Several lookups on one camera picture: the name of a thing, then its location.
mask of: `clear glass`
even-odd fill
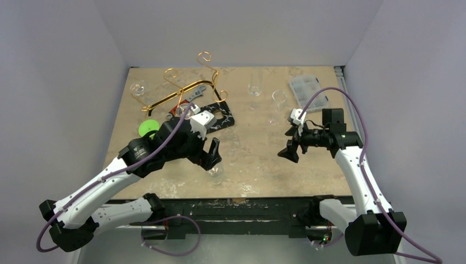
[[[143,95],[148,90],[148,88],[149,85],[144,80],[133,82],[130,87],[132,94],[135,96]]]
[[[272,107],[269,118],[269,124],[278,125],[284,121],[285,115],[283,115],[283,105],[286,102],[286,93],[281,90],[277,90],[272,94]]]
[[[213,185],[220,184],[223,181],[224,170],[223,162],[217,163],[212,169],[208,170],[209,182]]]
[[[248,84],[248,92],[250,95],[254,97],[251,104],[246,107],[247,113],[255,113],[256,110],[259,108],[259,104],[257,103],[257,96],[259,96],[262,93],[262,88],[263,71],[259,70],[257,74],[251,73]]]
[[[182,103],[180,104],[180,107],[178,107],[176,110],[175,110],[175,116],[177,117],[180,117],[183,115],[183,113],[185,112],[185,110],[189,107],[189,104],[188,103]],[[190,109],[189,110],[189,113],[186,114],[186,117],[185,119],[189,119],[192,115],[194,115],[194,112]]]

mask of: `white wall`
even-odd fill
[[[95,0],[131,66],[345,65],[382,0]]]
[[[384,1],[345,68],[374,177],[445,263],[466,260],[465,29],[465,1]]]
[[[91,0],[2,1],[0,62],[0,262],[65,263],[38,206],[101,167],[126,65]]]

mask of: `gold metal hook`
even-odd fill
[[[173,68],[170,68],[168,70],[165,71],[165,73],[163,74],[163,79],[165,79],[165,81],[175,85],[176,87],[178,87],[180,89],[180,99],[178,100],[178,105],[176,106],[177,108],[180,107],[180,104],[181,104],[181,99],[183,98],[183,93],[185,92],[185,89],[183,89],[183,87],[179,86],[177,83],[171,81],[170,79],[167,78],[167,73],[170,73],[170,77],[172,79],[175,79],[177,76],[178,76],[178,71],[173,69]]]
[[[214,100],[214,101],[217,102],[217,103],[220,103],[220,102],[225,101],[225,100],[228,98],[228,93],[227,93],[226,91],[224,91],[224,90],[220,90],[220,94],[222,94],[222,93],[225,94],[225,98],[224,98],[224,99],[221,99],[220,95],[218,94],[218,92],[217,92],[217,79],[218,79],[218,76],[219,76],[219,71],[216,70],[216,69],[214,69],[214,68],[212,68],[211,66],[209,66],[209,65],[206,63],[206,62],[210,62],[211,59],[212,59],[212,56],[211,56],[210,53],[207,52],[207,51],[203,51],[203,52],[199,53],[199,54],[197,55],[197,58],[196,58],[196,60],[197,60],[197,62],[198,62],[199,64],[204,65],[205,67],[207,67],[207,68],[209,68],[209,69],[211,69],[211,70],[214,71],[214,74],[212,74],[212,83],[214,84],[214,86],[213,86],[213,91],[212,91],[212,100]]]

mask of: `green round lid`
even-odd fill
[[[156,130],[158,131],[160,128],[159,122],[155,121],[154,119],[149,119],[141,123],[139,126],[139,136],[146,135],[149,131]]]

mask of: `wooden tabletop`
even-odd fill
[[[176,86],[163,79],[165,68],[131,68],[121,98],[118,115],[113,128],[106,163],[118,155],[132,139],[138,138],[139,125],[148,117],[141,111],[143,106],[131,97],[130,86],[138,80],[148,83],[146,93],[140,98],[147,104],[155,103],[168,94],[177,91]],[[212,71],[208,68],[179,68],[174,79],[181,86],[197,80],[211,80]],[[165,164],[164,168],[151,173],[137,183],[118,193],[115,199],[134,199],[145,193],[156,193],[161,198],[214,198],[214,197],[277,197],[312,196],[322,194],[350,195],[345,177],[324,148],[309,148],[308,153],[300,156],[298,164],[277,156],[285,147],[284,133],[290,128],[285,112],[297,108],[296,99],[288,87],[288,79],[302,74],[313,74],[321,87],[336,86],[337,79],[333,67],[241,67],[219,68],[218,90],[226,90],[226,102],[235,118],[235,125],[208,134],[205,150],[208,151],[212,137],[220,140],[219,152],[225,168],[223,182],[213,185],[208,174],[187,159],[179,159]],[[263,91],[251,96],[248,83],[251,73],[255,76],[262,71]],[[287,94],[285,109],[279,125],[268,123],[270,117],[271,95],[275,90]],[[189,97],[192,90],[186,93]],[[336,91],[326,91],[331,108],[345,110],[345,122],[352,130],[351,121],[342,95]],[[255,114],[245,111],[252,100],[260,108]],[[156,109],[151,118],[159,123],[165,121],[167,113],[177,104],[178,97]],[[213,103],[212,89],[207,86],[204,95],[194,100],[199,106]],[[316,123],[321,122],[321,112],[307,115]]]

